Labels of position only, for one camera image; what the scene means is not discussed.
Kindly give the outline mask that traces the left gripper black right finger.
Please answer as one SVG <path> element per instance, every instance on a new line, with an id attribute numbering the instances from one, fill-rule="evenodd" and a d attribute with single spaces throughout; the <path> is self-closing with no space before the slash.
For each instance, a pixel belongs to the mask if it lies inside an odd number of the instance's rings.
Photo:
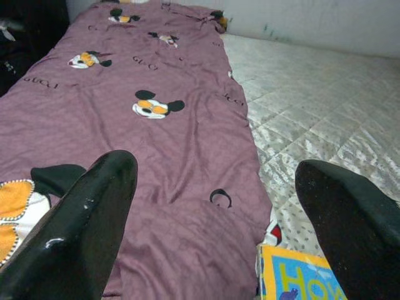
<path id="1" fill-rule="evenodd" d="M 399 206 L 368 178 L 308 159 L 297 197 L 348 299 L 399 299 Z"/>

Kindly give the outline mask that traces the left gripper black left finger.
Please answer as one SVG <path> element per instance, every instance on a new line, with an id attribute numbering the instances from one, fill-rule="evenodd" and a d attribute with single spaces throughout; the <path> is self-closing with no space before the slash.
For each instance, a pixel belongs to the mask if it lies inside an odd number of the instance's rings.
<path id="1" fill-rule="evenodd" d="M 99 157 L 1 268 L 2 299 L 101 299 L 123 240 L 138 162 Z"/>

